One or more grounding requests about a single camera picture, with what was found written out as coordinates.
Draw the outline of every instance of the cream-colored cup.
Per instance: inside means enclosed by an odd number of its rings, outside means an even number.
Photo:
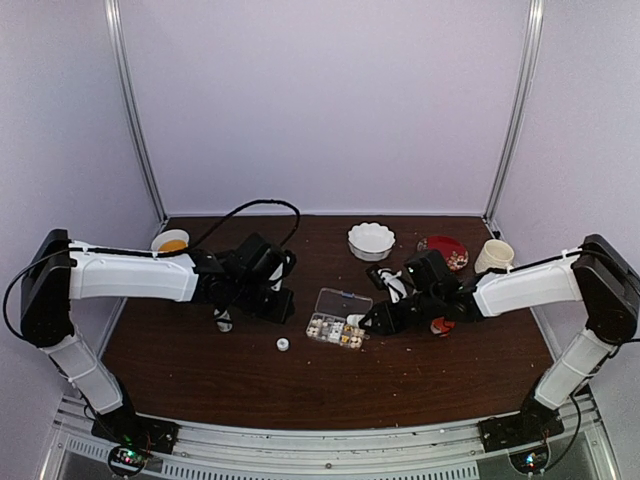
[[[187,246],[189,246],[189,234],[184,230],[167,230],[151,242],[151,250],[154,252],[173,252]]]
[[[476,273],[482,273],[488,268],[508,268],[512,266],[515,252],[511,245],[502,240],[487,240],[474,265]]]

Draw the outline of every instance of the transparent lid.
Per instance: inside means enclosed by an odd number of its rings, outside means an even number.
[[[334,317],[347,318],[354,313],[367,313],[372,306],[373,300],[369,297],[333,288],[323,288],[318,295],[315,311]]]

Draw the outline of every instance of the scalloped white bowl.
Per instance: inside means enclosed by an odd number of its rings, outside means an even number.
[[[395,234],[379,223],[361,223],[349,230],[349,250],[365,262],[384,260],[396,243]]]

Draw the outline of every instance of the red bowl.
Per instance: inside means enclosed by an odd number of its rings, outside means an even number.
[[[469,263],[469,252],[462,243],[455,238],[443,235],[432,235],[418,242],[417,250],[438,250],[447,261],[452,272],[463,269]]]

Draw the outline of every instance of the wooden table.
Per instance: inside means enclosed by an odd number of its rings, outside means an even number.
[[[470,217],[303,217],[287,245],[298,264],[286,279],[296,313],[286,325],[234,315],[231,333],[218,331],[210,306],[130,299],[104,357],[127,386],[137,409],[164,417],[241,427],[356,429],[424,425],[517,410],[551,364],[526,311],[476,324],[458,324],[449,338],[426,326],[372,337],[351,351],[308,339],[305,328],[322,287],[383,300],[366,277],[368,266],[348,251],[346,232],[377,220],[396,233],[384,266],[400,268],[426,235],[458,238],[470,265],[488,232]],[[192,238],[211,218],[174,219]],[[291,217],[234,218],[207,242],[234,248],[252,231],[274,241]],[[289,351],[276,349],[287,337]]]

